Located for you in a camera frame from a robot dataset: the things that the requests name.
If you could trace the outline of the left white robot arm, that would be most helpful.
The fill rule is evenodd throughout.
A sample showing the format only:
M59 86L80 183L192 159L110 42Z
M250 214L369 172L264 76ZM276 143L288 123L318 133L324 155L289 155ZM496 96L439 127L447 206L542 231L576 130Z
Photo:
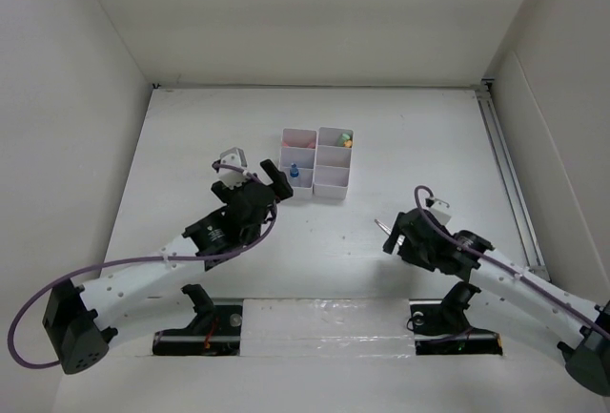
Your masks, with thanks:
M240 310L232 301L215 304L201 285L214 267L253 249L274 228L277 205L293 196L286 174L266 159L263 182L238 153L213 163L219 179L211 190L221 207L184 229L154 255L107 263L110 273L81 284L84 269L42 290L48 301L42 324L67 375L83 372L108 352L145 334L195 338L205 356L233 355Z

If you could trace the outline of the blue capped glue bottle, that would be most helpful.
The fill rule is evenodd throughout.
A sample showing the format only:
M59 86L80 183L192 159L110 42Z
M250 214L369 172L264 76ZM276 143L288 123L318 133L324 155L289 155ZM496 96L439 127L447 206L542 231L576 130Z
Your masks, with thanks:
M295 163L292 163L289 168L289 183L292 187L300 186L300 171Z

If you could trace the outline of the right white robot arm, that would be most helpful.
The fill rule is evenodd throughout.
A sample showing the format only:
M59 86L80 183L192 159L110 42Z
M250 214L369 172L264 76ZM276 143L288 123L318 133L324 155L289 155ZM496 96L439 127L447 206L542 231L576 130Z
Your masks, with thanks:
M411 324L437 354L476 333L519 341L557 362L585 389L609 395L609 308L568 293L467 230L449 233L431 209L381 224L382 249L457 283L442 299L417 300Z

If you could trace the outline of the black handled scissors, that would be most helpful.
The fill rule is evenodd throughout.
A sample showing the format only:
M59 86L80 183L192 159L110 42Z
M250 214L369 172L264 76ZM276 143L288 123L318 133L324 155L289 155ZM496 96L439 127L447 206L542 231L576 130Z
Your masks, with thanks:
M377 225L377 227L384 232L387 236L389 236L392 233L392 229L390 227L388 227L385 223L381 222L379 219L375 219L375 224Z

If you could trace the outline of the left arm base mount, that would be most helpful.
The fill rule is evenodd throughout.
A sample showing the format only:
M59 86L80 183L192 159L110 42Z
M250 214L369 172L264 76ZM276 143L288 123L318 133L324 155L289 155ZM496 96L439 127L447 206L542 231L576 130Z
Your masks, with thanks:
M214 301L200 284L181 289L193 303L194 316L181 328L158 331L152 341L157 357L233 357L240 353L243 300Z

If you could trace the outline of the red highlighter pen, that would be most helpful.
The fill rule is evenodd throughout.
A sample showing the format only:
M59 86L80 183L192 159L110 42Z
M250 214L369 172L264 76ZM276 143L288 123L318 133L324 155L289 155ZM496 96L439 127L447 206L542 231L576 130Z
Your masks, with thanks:
M314 135L285 135L282 137L282 146L290 148L314 149Z

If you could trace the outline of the green capped correction tape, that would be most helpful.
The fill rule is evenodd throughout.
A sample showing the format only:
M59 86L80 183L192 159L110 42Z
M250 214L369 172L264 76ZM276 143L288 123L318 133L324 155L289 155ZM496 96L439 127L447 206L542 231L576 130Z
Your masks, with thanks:
M339 138L337 139L336 145L338 147L343 147L343 143L347 140L352 140L352 136L350 134L347 133L342 133Z

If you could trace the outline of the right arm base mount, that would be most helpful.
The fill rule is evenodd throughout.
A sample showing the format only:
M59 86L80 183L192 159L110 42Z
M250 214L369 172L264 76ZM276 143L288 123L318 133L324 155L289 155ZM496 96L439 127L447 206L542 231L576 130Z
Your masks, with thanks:
M502 356L499 334L474 327L465 312L479 289L459 282L443 299L410 299L406 328L414 335L417 356Z

